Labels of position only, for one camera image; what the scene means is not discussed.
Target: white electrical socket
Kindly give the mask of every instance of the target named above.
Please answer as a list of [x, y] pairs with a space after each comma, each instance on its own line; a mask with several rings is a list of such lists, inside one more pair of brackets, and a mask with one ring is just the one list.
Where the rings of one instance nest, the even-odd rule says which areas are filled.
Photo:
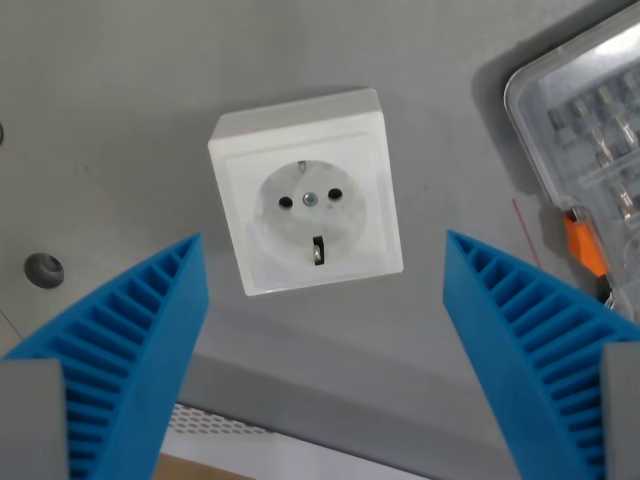
[[209, 153], [247, 295], [402, 271], [375, 90], [223, 115]]

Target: orange component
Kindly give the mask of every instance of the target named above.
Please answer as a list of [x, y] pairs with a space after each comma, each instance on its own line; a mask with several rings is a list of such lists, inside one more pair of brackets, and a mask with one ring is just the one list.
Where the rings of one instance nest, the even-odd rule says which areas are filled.
[[604, 258], [600, 254], [598, 245], [593, 239], [591, 230], [586, 223], [574, 222], [565, 215], [564, 228], [567, 231], [569, 251], [578, 259], [591, 273], [600, 277], [609, 270]]

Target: outlet hole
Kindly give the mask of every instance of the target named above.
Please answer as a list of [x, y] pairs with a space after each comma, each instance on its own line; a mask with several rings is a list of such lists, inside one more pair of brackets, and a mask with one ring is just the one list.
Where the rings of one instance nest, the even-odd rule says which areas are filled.
[[313, 237], [313, 263], [316, 266], [324, 265], [324, 239], [322, 235]]
[[24, 262], [24, 274], [36, 287], [56, 288], [64, 281], [64, 268], [58, 259], [46, 253], [29, 255]]
[[278, 200], [278, 205], [280, 205], [280, 208], [283, 210], [289, 210], [293, 207], [293, 200], [291, 200], [291, 197], [282, 197]]
[[332, 188], [331, 190], [329, 190], [329, 199], [330, 200], [333, 200], [334, 202], [337, 202], [341, 198], [342, 198], [342, 190], [340, 190], [339, 188]]

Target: clear plastic case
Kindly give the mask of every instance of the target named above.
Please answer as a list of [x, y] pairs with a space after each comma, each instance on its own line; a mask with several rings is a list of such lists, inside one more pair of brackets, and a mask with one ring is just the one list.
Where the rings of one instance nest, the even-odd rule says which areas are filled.
[[586, 212], [640, 320], [640, 4], [519, 70], [505, 105], [551, 201]]

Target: mounting hole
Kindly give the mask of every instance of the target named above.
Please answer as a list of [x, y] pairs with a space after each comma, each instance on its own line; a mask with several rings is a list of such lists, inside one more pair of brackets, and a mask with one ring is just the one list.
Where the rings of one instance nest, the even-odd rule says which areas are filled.
[[64, 281], [64, 268], [58, 259], [46, 253], [29, 255], [24, 262], [24, 274], [36, 287], [56, 288]]
[[340, 190], [339, 188], [332, 188], [331, 190], [329, 190], [329, 200], [333, 200], [334, 202], [337, 202], [341, 198], [342, 198], [342, 190]]
[[293, 200], [291, 200], [291, 197], [282, 197], [280, 200], [278, 200], [278, 205], [283, 210], [289, 210], [291, 207], [293, 207]]

